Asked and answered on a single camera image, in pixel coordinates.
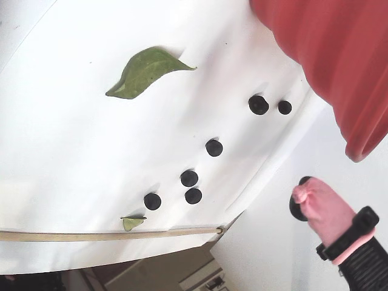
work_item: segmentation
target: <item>white wall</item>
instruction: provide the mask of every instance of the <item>white wall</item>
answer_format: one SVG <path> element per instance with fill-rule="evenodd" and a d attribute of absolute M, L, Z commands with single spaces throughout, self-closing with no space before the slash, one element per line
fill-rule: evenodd
<path fill-rule="evenodd" d="M 292 188 L 303 176 L 323 179 L 356 212 L 370 205 L 380 216 L 376 237 L 388 247 L 388 139 L 359 164 L 345 156 L 345 145 L 331 108 L 325 109 L 254 203 L 212 249 L 239 290 L 349 289 L 338 269 L 315 253 L 318 236 L 289 213 Z M 262 187 L 251 183 L 252 190 Z"/>

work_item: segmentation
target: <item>black rubber stopper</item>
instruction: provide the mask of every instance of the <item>black rubber stopper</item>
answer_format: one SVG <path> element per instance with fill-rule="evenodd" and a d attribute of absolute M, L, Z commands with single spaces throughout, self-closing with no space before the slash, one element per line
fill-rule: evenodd
<path fill-rule="evenodd" d="M 286 100 L 280 101 L 278 104 L 278 110 L 283 115 L 289 114 L 292 110 L 291 103 Z"/>
<path fill-rule="evenodd" d="M 257 115 L 263 115 L 269 109 L 267 101 L 260 95 L 253 95 L 248 103 L 250 111 Z"/>
<path fill-rule="evenodd" d="M 219 156 L 222 153 L 222 150 L 224 149 L 222 144 L 215 139 L 211 139 L 210 141 L 208 141 L 205 146 L 210 156 Z"/>
<path fill-rule="evenodd" d="M 144 197 L 144 205 L 149 210 L 156 210 L 160 207 L 162 204 L 162 200 L 160 199 L 159 195 L 155 193 L 149 193 Z"/>
<path fill-rule="evenodd" d="M 198 175 L 191 170 L 186 170 L 181 175 L 181 182 L 183 186 L 193 187 L 198 182 Z"/>
<path fill-rule="evenodd" d="M 301 211 L 301 206 L 295 203 L 295 200 L 292 198 L 292 196 L 290 198 L 289 207 L 293 217 L 295 217 L 297 220 L 300 220 L 300 221 L 307 221 L 307 218 L 304 216 L 304 214 Z"/>
<path fill-rule="evenodd" d="M 300 179 L 299 185 L 303 185 L 310 178 L 311 177 L 309 177 L 309 176 L 303 177 L 302 179 Z M 290 207 L 290 212 L 291 212 L 293 217 L 295 217 L 297 220 L 300 220 L 300 221 L 307 221 L 307 218 L 304 216 L 304 214 L 301 211 L 301 206 L 299 204 L 295 203 L 295 200 L 292 198 L 292 196 L 290 198 L 289 207 Z"/>
<path fill-rule="evenodd" d="M 187 203 L 189 204 L 197 204 L 202 199 L 202 192 L 198 188 L 189 189 L 184 195 Z"/>
<path fill-rule="evenodd" d="M 305 177 L 303 177 L 302 179 L 300 179 L 299 185 L 303 185 L 303 184 L 306 183 L 307 180 L 310 179 L 310 178 L 311 178 L 310 176 L 305 176 Z"/>

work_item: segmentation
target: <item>white board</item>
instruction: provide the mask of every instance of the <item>white board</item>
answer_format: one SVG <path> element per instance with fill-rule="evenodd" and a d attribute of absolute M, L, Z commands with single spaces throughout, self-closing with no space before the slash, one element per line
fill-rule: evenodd
<path fill-rule="evenodd" d="M 193 72 L 175 72 L 135 100 L 105 96 L 131 56 L 162 45 Z M 248 99 L 263 94 L 269 111 Z M 277 103 L 293 110 L 281 115 Z M 220 226 L 258 194 L 324 103 L 278 48 L 248 0 L 58 0 L 0 74 L 0 229 L 117 232 Z M 205 143 L 218 138 L 221 156 Z M 189 205 L 179 181 L 199 175 Z M 151 212 L 143 197 L 162 199 Z M 117 263 L 200 246 L 209 235 L 93 243 L 0 242 L 0 273 Z"/>

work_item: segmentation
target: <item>white surface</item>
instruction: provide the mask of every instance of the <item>white surface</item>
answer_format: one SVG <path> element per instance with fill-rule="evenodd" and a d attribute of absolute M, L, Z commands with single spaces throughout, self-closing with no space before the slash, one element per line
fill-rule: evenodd
<path fill-rule="evenodd" d="M 331 108 L 279 168 L 256 200 L 212 249 L 239 290 L 348 290 L 338 268 L 315 252 L 318 236 L 289 212 L 292 188 L 303 176 L 331 185 L 354 209 L 370 205 L 380 216 L 376 237 L 388 248 L 388 138 L 363 162 L 344 154 L 345 140 Z M 252 183 L 252 190 L 262 188 Z"/>
<path fill-rule="evenodd" d="M 154 45 L 198 69 L 135 100 L 106 97 L 129 58 Z M 247 105 L 255 93 L 270 105 L 264 116 Z M 287 116 L 276 108 L 283 98 Z M 116 232 L 129 214 L 148 217 L 138 230 L 228 223 L 258 194 L 251 179 L 266 183 L 323 105 L 248 0 L 58 0 L 0 74 L 0 229 Z M 204 148 L 214 137 L 217 158 Z M 195 206 L 179 181 L 189 168 L 203 194 Z M 162 198 L 154 212 L 142 201 L 150 191 Z M 0 273 L 117 263 L 209 239 L 0 242 Z"/>
<path fill-rule="evenodd" d="M 24 38 L 56 0 L 1 0 L 0 72 Z"/>

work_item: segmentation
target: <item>black strap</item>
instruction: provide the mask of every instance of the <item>black strap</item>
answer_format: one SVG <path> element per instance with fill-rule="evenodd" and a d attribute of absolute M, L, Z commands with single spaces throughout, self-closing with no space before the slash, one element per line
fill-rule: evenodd
<path fill-rule="evenodd" d="M 351 291 L 388 290 L 388 254 L 374 237 L 340 264 L 339 270 Z"/>
<path fill-rule="evenodd" d="M 362 208 L 353 218 L 352 226 L 342 234 L 335 242 L 328 247 L 320 244 L 316 247 L 316 252 L 324 261 L 329 259 L 333 261 L 350 247 L 356 240 L 363 235 L 370 233 L 378 224 L 379 217 L 372 208 L 366 206 Z"/>

